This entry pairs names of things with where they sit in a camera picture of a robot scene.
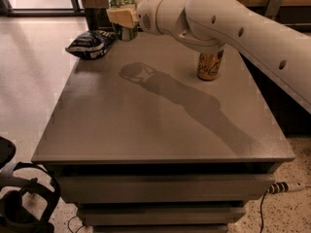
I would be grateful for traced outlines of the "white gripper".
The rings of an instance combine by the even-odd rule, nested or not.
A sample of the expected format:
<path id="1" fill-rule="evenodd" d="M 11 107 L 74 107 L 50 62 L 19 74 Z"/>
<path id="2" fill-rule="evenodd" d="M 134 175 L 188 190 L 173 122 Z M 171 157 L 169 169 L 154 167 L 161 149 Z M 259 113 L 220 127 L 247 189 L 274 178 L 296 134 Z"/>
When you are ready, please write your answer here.
<path id="1" fill-rule="evenodd" d="M 108 19 L 120 26 L 134 28 L 138 25 L 145 32 L 160 35 L 156 14 L 163 0 L 137 0 L 137 5 L 126 5 L 106 10 Z"/>

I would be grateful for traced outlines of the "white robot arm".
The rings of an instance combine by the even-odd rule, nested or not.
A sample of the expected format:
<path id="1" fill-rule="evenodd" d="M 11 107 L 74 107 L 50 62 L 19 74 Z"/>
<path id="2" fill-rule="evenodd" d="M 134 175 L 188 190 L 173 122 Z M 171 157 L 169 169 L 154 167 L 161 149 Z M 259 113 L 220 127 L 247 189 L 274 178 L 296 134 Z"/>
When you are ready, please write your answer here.
<path id="1" fill-rule="evenodd" d="M 171 36 L 202 53 L 229 45 L 311 113 L 311 37 L 237 0 L 134 0 L 109 8 L 107 15 L 114 24 Z"/>

